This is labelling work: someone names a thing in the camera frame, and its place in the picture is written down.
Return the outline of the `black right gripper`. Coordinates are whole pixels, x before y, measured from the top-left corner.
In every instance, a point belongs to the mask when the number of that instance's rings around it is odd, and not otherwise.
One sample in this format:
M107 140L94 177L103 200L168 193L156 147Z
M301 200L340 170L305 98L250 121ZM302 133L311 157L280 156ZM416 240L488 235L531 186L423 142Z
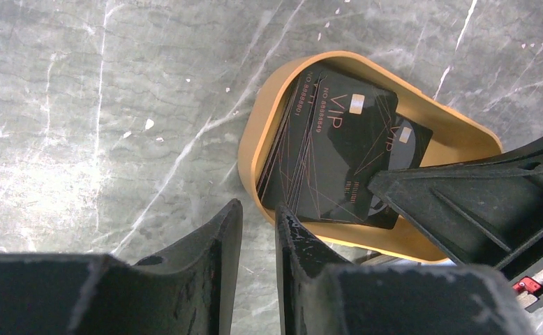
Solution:
M377 173L370 191L457 263L516 281L529 313L543 305L543 137L477 161Z

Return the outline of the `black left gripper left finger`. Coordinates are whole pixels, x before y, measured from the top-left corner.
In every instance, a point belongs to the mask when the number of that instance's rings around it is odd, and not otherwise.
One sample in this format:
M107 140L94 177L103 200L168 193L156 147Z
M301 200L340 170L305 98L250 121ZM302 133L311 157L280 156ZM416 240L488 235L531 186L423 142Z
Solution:
M229 334L243 207L134 265L110 254L0 253L0 334Z

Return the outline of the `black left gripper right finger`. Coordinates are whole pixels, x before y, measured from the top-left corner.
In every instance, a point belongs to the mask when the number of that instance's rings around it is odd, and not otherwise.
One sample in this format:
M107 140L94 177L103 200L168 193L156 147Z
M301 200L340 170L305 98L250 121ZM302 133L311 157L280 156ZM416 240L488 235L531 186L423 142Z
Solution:
M505 277L485 266L356 265L276 215L282 334L532 334Z

